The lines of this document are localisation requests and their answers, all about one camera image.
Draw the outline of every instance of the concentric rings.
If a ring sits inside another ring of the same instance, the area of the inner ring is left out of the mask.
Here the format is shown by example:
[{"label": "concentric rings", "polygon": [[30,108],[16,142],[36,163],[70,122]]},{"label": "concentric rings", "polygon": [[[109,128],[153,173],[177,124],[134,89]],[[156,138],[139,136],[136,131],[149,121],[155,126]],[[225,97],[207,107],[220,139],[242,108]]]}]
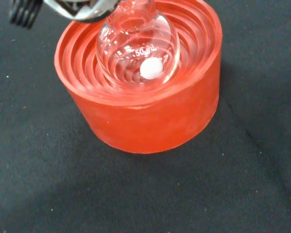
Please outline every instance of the concentric rings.
[{"label": "concentric rings", "polygon": [[129,106],[149,104],[197,82],[221,48],[222,30],[216,13],[203,1],[196,0],[159,0],[156,6],[174,23],[180,38],[180,66],[172,80],[163,85],[152,82],[134,88],[123,80],[122,85],[110,82],[102,75],[96,60],[95,42],[102,24],[72,22],[63,33],[55,55],[56,70],[65,86],[98,103]]}]

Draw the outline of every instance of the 50 ml marking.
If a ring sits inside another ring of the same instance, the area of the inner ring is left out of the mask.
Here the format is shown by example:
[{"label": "50 ml marking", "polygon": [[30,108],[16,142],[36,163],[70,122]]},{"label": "50 ml marking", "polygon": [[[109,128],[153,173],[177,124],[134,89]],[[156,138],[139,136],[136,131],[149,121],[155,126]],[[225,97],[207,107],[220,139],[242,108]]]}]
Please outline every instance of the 50 ml marking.
[{"label": "50 ml marking", "polygon": [[141,49],[135,50],[135,54],[137,57],[143,56],[143,55],[147,56],[153,51],[157,51],[157,47],[154,47],[153,45],[151,45],[150,47],[147,47],[147,48],[141,48]]}]

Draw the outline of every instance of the black cloth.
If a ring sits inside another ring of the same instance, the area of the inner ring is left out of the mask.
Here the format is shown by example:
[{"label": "black cloth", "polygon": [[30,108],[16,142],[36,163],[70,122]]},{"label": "black cloth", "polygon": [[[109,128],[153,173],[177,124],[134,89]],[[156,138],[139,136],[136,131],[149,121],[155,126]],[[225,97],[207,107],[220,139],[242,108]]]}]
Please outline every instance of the black cloth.
[{"label": "black cloth", "polygon": [[31,31],[0,1],[0,233],[291,233],[291,0],[209,1],[223,26],[218,110],[185,145],[110,148],[56,75],[68,24]]}]

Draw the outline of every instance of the red ring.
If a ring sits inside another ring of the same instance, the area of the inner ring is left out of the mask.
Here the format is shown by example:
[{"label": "red ring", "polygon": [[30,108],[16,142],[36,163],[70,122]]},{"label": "red ring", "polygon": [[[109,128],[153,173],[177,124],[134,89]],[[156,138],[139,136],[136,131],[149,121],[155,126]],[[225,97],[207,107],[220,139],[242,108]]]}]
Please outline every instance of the red ring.
[{"label": "red ring", "polygon": [[102,23],[72,22],[61,36],[55,68],[94,133],[112,147],[153,153],[177,147],[201,132],[219,98],[222,28],[202,0],[158,0],[181,41],[176,74],[165,84],[110,82],[96,59]]}]

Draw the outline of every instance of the round bottom flask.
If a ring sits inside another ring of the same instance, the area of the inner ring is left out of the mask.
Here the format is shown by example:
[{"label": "round bottom flask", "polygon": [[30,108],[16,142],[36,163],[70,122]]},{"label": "round bottom flask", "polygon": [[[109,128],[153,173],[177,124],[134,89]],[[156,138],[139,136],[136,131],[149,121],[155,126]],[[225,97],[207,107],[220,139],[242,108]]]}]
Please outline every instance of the round bottom flask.
[{"label": "round bottom flask", "polygon": [[103,24],[96,47],[101,70],[113,84],[165,83],[180,59],[177,31],[154,0],[122,0]]}]

